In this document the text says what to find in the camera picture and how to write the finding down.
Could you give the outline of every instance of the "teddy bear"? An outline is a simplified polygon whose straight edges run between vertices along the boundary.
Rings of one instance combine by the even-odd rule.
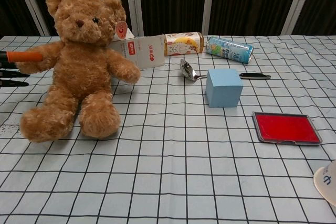
[[[43,105],[26,111],[20,131],[31,142],[54,141],[72,130],[80,104],[84,135],[104,138],[115,133],[120,116],[112,103],[112,78],[135,84],[140,69],[108,47],[117,22],[126,20],[121,0],[46,0],[60,41],[39,45],[39,62],[18,62],[21,73],[53,71]]]

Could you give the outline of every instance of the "can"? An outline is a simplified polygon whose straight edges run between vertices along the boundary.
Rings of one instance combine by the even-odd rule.
[[[249,63],[254,47],[227,39],[210,37],[205,48],[208,54],[217,55],[241,63]]]
[[[203,35],[197,31],[191,33],[165,34],[165,56],[197,54],[203,52],[203,47]]]

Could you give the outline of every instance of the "blue cube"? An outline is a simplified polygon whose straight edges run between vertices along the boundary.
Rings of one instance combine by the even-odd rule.
[[[210,108],[236,107],[242,90],[243,82],[237,70],[208,70],[205,93]]]

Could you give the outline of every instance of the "blue can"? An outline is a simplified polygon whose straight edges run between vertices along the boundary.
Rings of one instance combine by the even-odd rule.
[[[253,46],[231,40],[210,37],[206,43],[205,50],[208,54],[217,55],[241,63],[249,63],[251,60]]]

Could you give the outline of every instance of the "black spoon handle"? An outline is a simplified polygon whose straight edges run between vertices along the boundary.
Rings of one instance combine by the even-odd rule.
[[[263,73],[241,73],[239,76],[241,79],[256,79],[256,80],[266,80],[271,78],[271,76]]]

